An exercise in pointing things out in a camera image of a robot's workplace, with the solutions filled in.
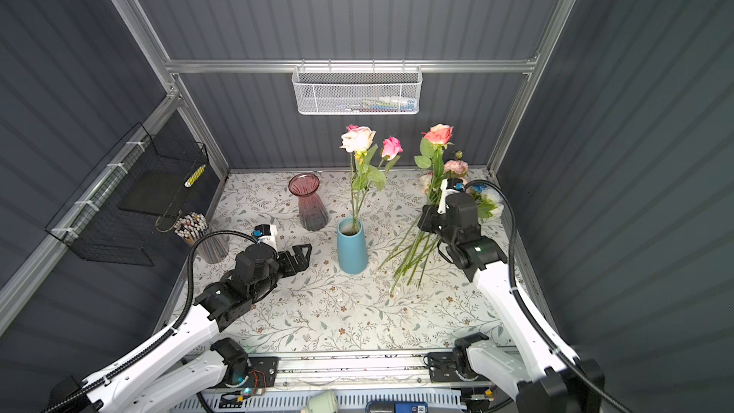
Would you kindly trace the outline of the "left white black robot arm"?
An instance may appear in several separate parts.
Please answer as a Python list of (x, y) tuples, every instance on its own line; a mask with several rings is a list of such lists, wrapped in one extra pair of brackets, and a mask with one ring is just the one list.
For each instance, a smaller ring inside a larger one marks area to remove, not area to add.
[(170, 325), (124, 357), (84, 380), (69, 377), (49, 396), (49, 412), (122, 412), (165, 409), (217, 384), (237, 389), (262, 377), (247, 351), (223, 332), (273, 292), (279, 280), (305, 272), (313, 247), (277, 252), (255, 243), (235, 267), (208, 284)]

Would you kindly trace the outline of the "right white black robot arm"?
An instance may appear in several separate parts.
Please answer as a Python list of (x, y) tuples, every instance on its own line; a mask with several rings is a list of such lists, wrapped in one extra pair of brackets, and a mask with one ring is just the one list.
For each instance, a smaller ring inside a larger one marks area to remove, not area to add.
[(463, 338), (454, 350), (458, 373), (490, 380), (520, 412), (600, 411), (601, 368), (579, 359), (516, 285), (510, 258), (482, 233), (472, 196), (453, 192), (439, 206), (424, 206), (417, 226), (437, 235), (450, 263), (486, 298), (519, 352), (511, 356), (479, 334)]

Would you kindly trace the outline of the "cream peach rose stem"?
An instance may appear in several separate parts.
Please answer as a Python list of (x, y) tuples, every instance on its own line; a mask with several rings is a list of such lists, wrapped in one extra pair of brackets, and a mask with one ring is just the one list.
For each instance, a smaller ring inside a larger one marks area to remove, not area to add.
[(347, 233), (355, 235), (361, 229), (361, 210), (372, 187), (377, 168), (371, 162), (378, 146), (376, 132), (368, 126), (348, 125), (341, 136), (341, 148), (350, 155), (350, 198), (352, 223)]

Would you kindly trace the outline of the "teal ceramic vase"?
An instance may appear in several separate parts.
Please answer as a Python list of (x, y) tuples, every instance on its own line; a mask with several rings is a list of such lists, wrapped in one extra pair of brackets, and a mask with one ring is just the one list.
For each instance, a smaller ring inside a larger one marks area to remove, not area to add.
[(369, 257), (361, 222), (352, 218), (338, 224), (338, 265), (344, 273), (359, 275), (367, 269)]

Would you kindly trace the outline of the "coral pink rose stem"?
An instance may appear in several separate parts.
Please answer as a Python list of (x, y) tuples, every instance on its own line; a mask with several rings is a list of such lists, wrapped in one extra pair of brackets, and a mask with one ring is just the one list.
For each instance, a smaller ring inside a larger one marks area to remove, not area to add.
[(414, 157), (415, 164), (420, 169), (430, 170), (431, 176), (427, 187), (427, 197), (431, 204), (437, 205), (441, 198), (441, 184), (445, 160), (443, 153), (451, 145), (453, 127), (446, 124), (436, 124), (424, 133), (420, 143), (420, 154)]

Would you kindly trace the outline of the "hot pink rose stem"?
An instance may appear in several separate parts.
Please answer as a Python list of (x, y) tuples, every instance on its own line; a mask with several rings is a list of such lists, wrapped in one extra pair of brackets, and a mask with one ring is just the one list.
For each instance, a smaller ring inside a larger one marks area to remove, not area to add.
[(377, 173), (372, 177), (374, 183), (370, 188), (370, 191), (372, 189), (380, 191), (385, 188), (387, 183), (387, 174), (392, 167), (397, 164), (399, 158), (401, 158), (401, 153), (403, 153), (403, 148), (401, 147), (401, 142), (397, 138), (389, 137), (382, 142), (382, 148), (377, 151), (371, 162), (371, 164), (377, 168)]

